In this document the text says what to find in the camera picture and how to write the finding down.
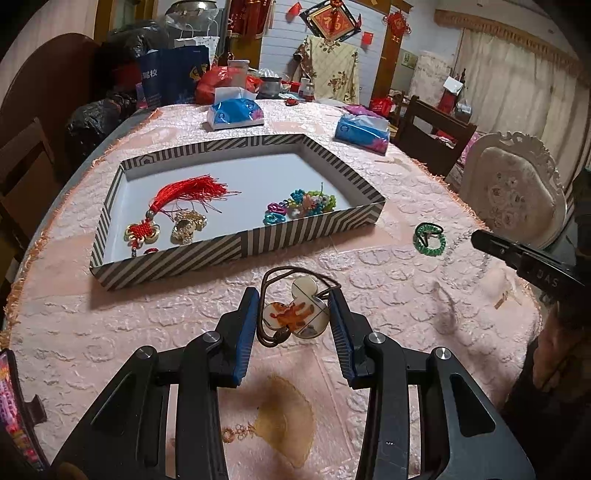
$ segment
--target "black plastic bag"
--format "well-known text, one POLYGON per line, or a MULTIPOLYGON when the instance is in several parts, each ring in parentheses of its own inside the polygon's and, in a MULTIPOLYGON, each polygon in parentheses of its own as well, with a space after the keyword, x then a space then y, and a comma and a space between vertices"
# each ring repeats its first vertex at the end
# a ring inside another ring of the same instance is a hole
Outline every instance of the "black plastic bag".
POLYGON ((73 168, 134 112, 135 100, 121 93, 78 107, 66 125, 66 154, 73 168))
MULTIPOLYGON (((121 67, 135 64, 136 60, 146 55, 150 50, 168 48, 168 34, 166 30, 153 20, 142 20, 132 25, 126 25, 107 33, 106 40, 101 44, 96 55, 96 77, 102 86, 102 91, 113 89, 121 83, 121 76, 115 71, 121 67)), ((136 68, 141 82, 139 67, 136 68)))

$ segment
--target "red plastic bag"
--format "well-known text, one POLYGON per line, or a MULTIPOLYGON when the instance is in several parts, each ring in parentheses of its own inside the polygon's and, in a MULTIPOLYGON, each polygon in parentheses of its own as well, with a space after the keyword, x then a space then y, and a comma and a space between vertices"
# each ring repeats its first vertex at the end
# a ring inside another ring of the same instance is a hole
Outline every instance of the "red plastic bag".
POLYGON ((386 98, 372 98, 369 101, 369 109, 373 113, 387 117, 390 114, 390 110, 394 102, 390 97, 386 98))
POLYGON ((246 75, 246 89, 249 92, 257 92, 261 84, 262 80, 260 78, 253 77, 252 75, 246 75))
MULTIPOLYGON (((211 105, 215 98, 216 88, 232 86, 232 76, 240 73, 239 69, 212 67, 211 70, 203 74, 197 88, 195 88, 195 103, 211 105)), ((246 76, 246 89, 249 92, 255 93, 261 83, 261 79, 251 75, 246 76)))

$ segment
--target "chair backrest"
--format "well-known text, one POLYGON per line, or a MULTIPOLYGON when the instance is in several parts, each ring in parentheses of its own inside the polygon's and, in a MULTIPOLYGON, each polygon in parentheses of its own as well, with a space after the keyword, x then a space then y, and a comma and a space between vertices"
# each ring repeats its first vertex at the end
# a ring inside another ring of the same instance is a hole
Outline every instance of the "chair backrest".
POLYGON ((550 245, 566 218, 556 162, 540 140, 520 132, 472 145, 460 197, 493 232, 536 248, 550 245))
POLYGON ((60 190, 53 153, 35 118, 0 148, 0 215, 24 247, 60 190))
POLYGON ((424 163, 432 174, 446 177, 475 131, 476 125, 462 123, 422 102, 415 95, 411 98, 404 117, 400 119, 394 145, 409 157, 424 163), (452 136, 456 140, 455 146, 450 148, 426 134, 414 125, 415 118, 420 118, 452 136))

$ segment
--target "red chinese knot ornament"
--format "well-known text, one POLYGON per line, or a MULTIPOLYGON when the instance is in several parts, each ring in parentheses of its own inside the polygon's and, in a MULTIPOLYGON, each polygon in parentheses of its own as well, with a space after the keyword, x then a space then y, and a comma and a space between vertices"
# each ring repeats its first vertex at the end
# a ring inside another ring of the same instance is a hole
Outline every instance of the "red chinese knot ornament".
POLYGON ((395 14, 389 14, 387 17, 384 17, 383 20, 392 31, 392 39, 397 42, 402 40, 403 35, 409 35, 412 33, 412 30, 407 24, 406 18, 404 18, 400 10, 395 14))

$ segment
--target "green hair tie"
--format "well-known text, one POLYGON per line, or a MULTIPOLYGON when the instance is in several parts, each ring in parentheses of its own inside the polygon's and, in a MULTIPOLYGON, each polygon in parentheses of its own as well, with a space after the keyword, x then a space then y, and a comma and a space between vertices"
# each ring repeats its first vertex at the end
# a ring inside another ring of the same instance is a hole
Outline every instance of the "green hair tie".
POLYGON ((443 228, 435 223, 419 223, 414 230, 413 245, 423 255, 438 257, 445 250, 443 228), (439 240, 439 247, 429 248, 429 238, 432 236, 439 240))

